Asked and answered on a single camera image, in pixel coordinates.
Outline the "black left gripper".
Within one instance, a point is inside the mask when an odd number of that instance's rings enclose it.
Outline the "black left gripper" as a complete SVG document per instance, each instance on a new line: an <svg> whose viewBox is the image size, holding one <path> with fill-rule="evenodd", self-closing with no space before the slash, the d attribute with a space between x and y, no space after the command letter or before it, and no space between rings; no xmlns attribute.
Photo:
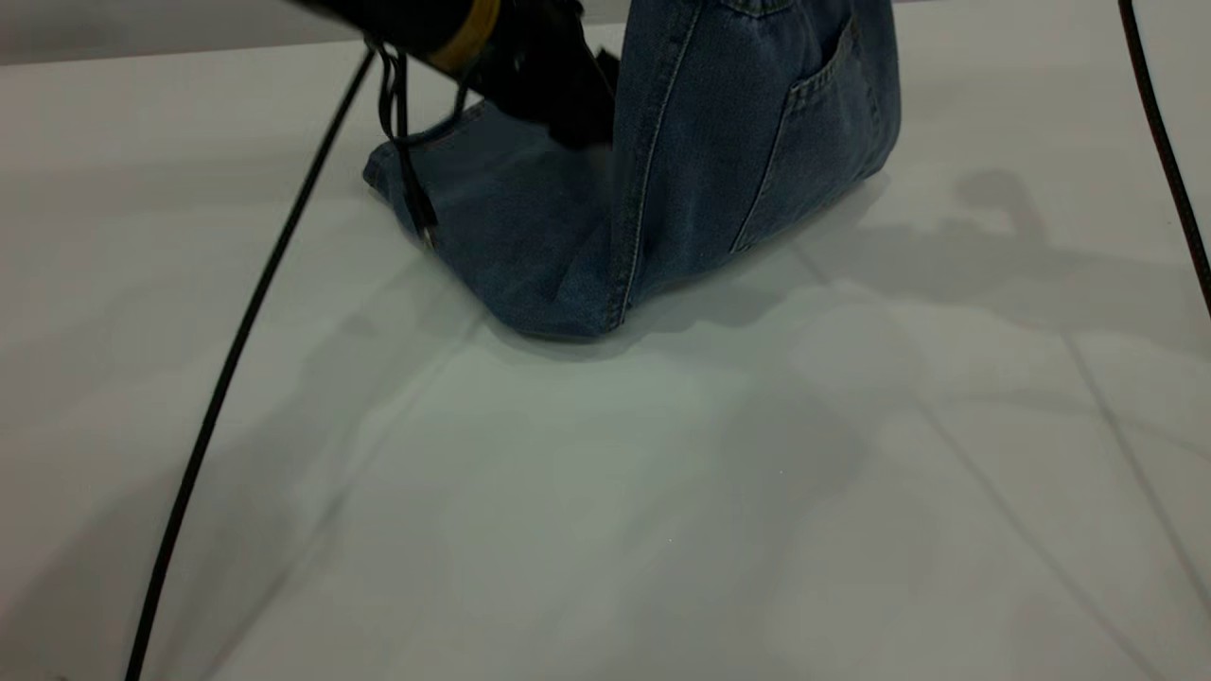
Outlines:
<svg viewBox="0 0 1211 681"><path fill-rule="evenodd" d="M553 115L553 142L572 150L610 145L619 57L595 55L592 96L561 102L587 63L580 1L500 1L497 25L474 61L474 91L511 116Z"/></svg>

